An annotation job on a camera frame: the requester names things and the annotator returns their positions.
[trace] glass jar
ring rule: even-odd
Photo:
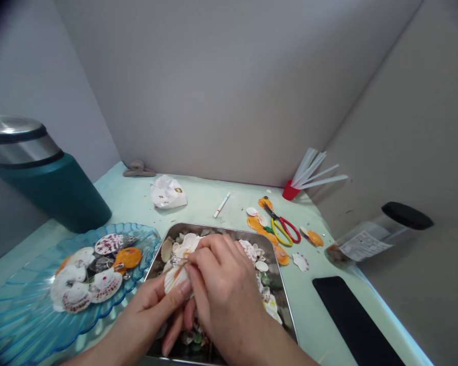
[[[359,223],[325,250],[327,259],[336,267],[347,267],[370,258],[430,228],[432,220],[407,205],[388,202],[382,214]]]

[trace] right hand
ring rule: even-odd
[[[265,335],[281,326],[265,311],[254,266],[228,235],[202,238],[187,266],[199,320],[229,364],[260,363],[271,345]]]

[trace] blue glass dish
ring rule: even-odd
[[[92,303],[78,314],[55,312],[49,289],[61,262],[77,250],[92,247],[101,237],[114,233],[139,238],[134,247],[142,251],[142,259],[129,271],[131,278],[123,281],[116,294],[105,302]],[[63,240],[26,264],[0,288],[0,364],[38,364],[53,352],[68,348],[134,289],[160,243],[158,232],[150,226],[113,224]]]

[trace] red cup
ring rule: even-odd
[[[297,195],[300,193],[301,190],[293,188],[290,184],[292,183],[292,180],[289,180],[287,182],[287,185],[285,186],[285,189],[283,190],[282,197],[288,201],[292,201]]]

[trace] stainless steel lid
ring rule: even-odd
[[[62,153],[39,121],[0,115],[0,164],[31,164]]]

